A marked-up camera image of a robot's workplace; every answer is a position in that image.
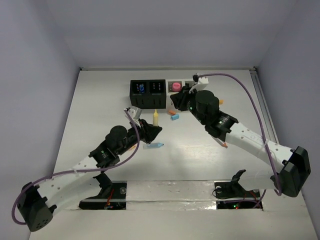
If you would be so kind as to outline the yellow pencil-shaped pen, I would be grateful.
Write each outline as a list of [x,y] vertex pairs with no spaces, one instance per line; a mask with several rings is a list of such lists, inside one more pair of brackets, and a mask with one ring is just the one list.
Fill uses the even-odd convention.
[[152,116],[152,125],[155,127],[159,126],[159,114],[157,109],[154,110],[154,113]]

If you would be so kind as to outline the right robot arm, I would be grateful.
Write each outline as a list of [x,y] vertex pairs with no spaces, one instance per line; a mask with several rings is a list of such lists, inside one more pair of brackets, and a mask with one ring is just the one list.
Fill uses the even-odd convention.
[[245,127],[236,118],[222,112],[219,100],[209,90],[190,92],[184,87],[172,94],[174,107],[189,111],[205,131],[221,146],[231,144],[269,164],[271,170],[249,176],[245,169],[239,170],[230,181],[215,184],[217,198],[242,198],[246,192],[255,189],[273,189],[283,195],[295,198],[311,173],[309,155],[306,149],[282,146]]

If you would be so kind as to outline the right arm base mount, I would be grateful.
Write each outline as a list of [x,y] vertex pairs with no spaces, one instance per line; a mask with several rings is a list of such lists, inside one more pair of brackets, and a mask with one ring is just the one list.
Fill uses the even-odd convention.
[[217,199],[218,209],[263,209],[261,193],[258,189],[246,190],[240,183],[245,169],[239,170],[229,181],[214,184],[212,195]]

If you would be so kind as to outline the grey pencil-shaped pen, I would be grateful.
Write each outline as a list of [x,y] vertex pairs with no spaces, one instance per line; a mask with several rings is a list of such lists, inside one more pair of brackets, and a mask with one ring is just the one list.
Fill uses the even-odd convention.
[[220,146],[222,146],[223,148],[228,148],[226,142],[224,142],[224,141],[222,141],[222,140],[220,140],[220,139],[218,139],[218,138],[216,138],[215,141],[216,141]]

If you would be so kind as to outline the pink glue stick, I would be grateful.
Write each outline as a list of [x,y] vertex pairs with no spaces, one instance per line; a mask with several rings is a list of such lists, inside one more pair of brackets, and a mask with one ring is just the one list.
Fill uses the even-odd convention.
[[174,82],[171,86],[172,92],[179,92],[181,90],[182,86],[180,82]]

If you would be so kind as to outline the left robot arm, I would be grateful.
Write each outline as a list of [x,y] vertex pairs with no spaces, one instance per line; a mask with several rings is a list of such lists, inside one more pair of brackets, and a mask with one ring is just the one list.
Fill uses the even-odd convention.
[[141,142],[150,144],[162,127],[139,119],[130,129],[114,126],[96,149],[71,169],[25,184],[11,209],[12,220],[31,232],[45,227],[59,212],[89,198],[104,198],[112,181],[106,171],[124,164],[120,156]]

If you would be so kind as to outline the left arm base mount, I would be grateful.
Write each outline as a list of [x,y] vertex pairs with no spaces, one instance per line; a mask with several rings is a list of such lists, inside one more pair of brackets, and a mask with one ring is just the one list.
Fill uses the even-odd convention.
[[79,202],[81,210],[125,210],[127,208],[127,182],[114,182],[110,190],[102,195],[88,197]]

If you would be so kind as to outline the blue pencil-shaped pen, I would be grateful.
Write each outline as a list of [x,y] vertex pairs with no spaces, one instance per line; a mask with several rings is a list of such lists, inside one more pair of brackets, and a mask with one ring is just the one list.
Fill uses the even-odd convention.
[[158,149],[163,147],[164,144],[160,142],[155,142],[155,143],[146,143],[143,145],[143,149],[148,150],[148,149]]

